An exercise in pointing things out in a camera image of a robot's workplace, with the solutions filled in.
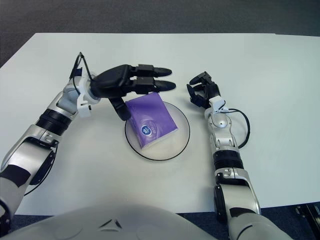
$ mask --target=silver robot arm segment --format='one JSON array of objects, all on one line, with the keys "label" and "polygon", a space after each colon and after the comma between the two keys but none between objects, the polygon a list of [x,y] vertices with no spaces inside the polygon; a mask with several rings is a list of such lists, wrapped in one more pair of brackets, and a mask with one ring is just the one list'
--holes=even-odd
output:
[{"label": "silver robot arm segment", "polygon": [[205,111],[215,166],[214,206],[218,220],[227,223],[231,240],[290,240],[261,209],[249,174],[244,169],[239,148],[232,134],[232,121],[221,96],[209,100]]},{"label": "silver robot arm segment", "polygon": [[[0,172],[1,231],[9,229],[27,187],[39,184],[48,172],[63,133],[78,114],[79,84],[87,79],[85,74],[75,77],[74,84],[71,79],[39,120],[26,130],[4,157]],[[83,90],[80,94],[83,95],[82,100],[87,100],[86,103],[99,102],[98,98],[94,99],[95,102],[88,100]]]}]

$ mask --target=black cable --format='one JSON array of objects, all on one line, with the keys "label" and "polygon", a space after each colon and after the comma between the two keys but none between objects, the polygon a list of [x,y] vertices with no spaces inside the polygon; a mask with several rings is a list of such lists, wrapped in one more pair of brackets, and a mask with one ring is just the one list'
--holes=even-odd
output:
[{"label": "black cable", "polygon": [[74,89],[75,91],[78,93],[78,95],[80,96],[80,92],[78,90],[78,88],[76,87],[76,84],[75,84],[75,77],[72,78],[72,82],[73,82],[73,86],[74,86]]},{"label": "black cable", "polygon": [[24,196],[27,196],[28,194],[32,193],[34,190],[36,190],[43,182],[44,180],[47,178],[47,176],[49,175],[54,163],[55,163],[55,160],[56,160],[56,156],[57,156],[57,152],[58,152],[58,145],[56,146],[55,148],[55,155],[54,155],[54,159],[52,160],[52,163],[51,163],[51,166],[48,170],[48,172],[46,173],[46,175],[44,176],[44,178],[38,183],[37,186],[35,186],[32,190],[28,191],[26,194],[24,194]]},{"label": "black cable", "polygon": [[77,70],[79,64],[81,63],[81,60],[83,60],[83,62],[84,62],[84,66],[85,66],[86,72],[88,73],[90,81],[94,81],[91,74],[90,74],[85,56],[82,54],[82,52],[80,52],[75,59],[75,62],[74,62],[74,65],[73,65],[73,68],[72,68],[72,71],[70,74],[70,79],[72,78],[72,83],[73,83],[74,89],[76,90],[76,92],[79,96],[80,96],[80,91],[77,89],[76,84],[75,84],[75,71]]},{"label": "black cable", "polygon": [[236,113],[236,112],[239,112],[243,115],[244,119],[245,119],[245,122],[246,122],[246,126],[247,126],[247,133],[246,133],[246,136],[245,136],[245,139],[243,141],[243,143],[241,143],[238,148],[241,149],[243,146],[245,146],[249,140],[249,137],[250,137],[250,122],[249,122],[249,119],[248,117],[242,112],[240,111],[239,109],[236,109],[236,108],[229,108],[229,112],[224,112],[225,114],[229,114],[229,113]]},{"label": "black cable", "polygon": [[89,75],[90,81],[94,81],[94,80],[92,79],[91,74],[90,74],[90,71],[89,71],[89,68],[88,68],[87,61],[86,61],[86,59],[85,59],[85,56],[82,54],[82,52],[79,53],[79,56],[83,59],[83,62],[84,62],[84,65],[85,65],[85,69],[86,69],[86,72],[87,72],[88,75]]},{"label": "black cable", "polygon": [[221,107],[219,107],[218,109],[219,110],[222,109],[225,105],[226,105],[226,101],[224,101],[224,104]]}]

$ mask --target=purple tissue pack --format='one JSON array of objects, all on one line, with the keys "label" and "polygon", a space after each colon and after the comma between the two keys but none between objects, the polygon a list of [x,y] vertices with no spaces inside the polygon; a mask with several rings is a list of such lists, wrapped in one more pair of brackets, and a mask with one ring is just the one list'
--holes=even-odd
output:
[{"label": "purple tissue pack", "polygon": [[153,92],[126,101],[131,118],[129,122],[140,147],[149,147],[178,129],[158,93]]}]

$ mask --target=logo on tissue pack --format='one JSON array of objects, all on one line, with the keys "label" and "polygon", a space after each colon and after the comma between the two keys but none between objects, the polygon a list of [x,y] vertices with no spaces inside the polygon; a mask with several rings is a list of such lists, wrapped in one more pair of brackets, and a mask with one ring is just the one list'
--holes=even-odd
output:
[{"label": "logo on tissue pack", "polygon": [[147,125],[143,125],[141,128],[141,132],[146,135],[146,136],[150,136],[151,135],[151,129],[147,126]]}]

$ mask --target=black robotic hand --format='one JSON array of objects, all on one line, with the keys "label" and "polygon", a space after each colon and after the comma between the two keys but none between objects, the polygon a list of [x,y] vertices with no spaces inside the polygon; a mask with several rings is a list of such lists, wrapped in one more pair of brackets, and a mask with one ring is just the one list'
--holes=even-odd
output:
[{"label": "black robotic hand", "polygon": [[122,97],[129,92],[148,94],[172,90],[176,84],[170,81],[155,80],[172,73],[170,69],[152,65],[120,65],[111,68],[92,79],[90,90],[97,98],[108,98],[122,120],[128,120],[131,114]]},{"label": "black robotic hand", "polygon": [[[211,80],[211,76],[205,71],[191,79],[190,84],[187,84],[190,94],[190,101],[198,107],[205,109],[210,108],[209,99],[220,96],[218,85]],[[204,96],[196,94],[196,92],[204,92]]]}]

